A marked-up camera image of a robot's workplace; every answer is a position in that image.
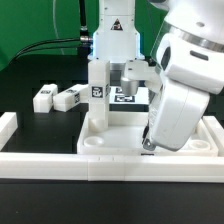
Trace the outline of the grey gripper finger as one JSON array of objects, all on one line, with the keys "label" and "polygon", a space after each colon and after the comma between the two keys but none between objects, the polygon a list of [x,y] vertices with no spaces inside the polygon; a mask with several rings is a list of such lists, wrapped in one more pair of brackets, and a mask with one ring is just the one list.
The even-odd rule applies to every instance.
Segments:
[{"label": "grey gripper finger", "polygon": [[156,146],[150,142],[148,138],[148,133],[149,133],[149,127],[146,126],[144,128],[143,135],[142,135],[142,145],[145,150],[154,151]]}]

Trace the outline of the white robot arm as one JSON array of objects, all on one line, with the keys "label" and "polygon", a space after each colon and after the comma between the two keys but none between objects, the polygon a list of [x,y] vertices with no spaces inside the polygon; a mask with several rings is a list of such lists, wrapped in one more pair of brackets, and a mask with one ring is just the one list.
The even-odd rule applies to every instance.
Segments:
[{"label": "white robot arm", "polygon": [[99,0],[91,60],[122,69],[123,93],[149,89],[143,147],[177,151],[187,142],[212,94],[224,88],[224,0],[147,0],[167,12],[151,50],[156,70],[140,53],[135,0]]}]

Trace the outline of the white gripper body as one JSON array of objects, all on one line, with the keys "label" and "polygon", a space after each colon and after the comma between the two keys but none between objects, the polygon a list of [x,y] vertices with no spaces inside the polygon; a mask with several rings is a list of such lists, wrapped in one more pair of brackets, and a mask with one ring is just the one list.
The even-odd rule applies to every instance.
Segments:
[{"label": "white gripper body", "polygon": [[207,92],[166,78],[149,106],[150,142],[178,151],[197,126],[209,99]]}]

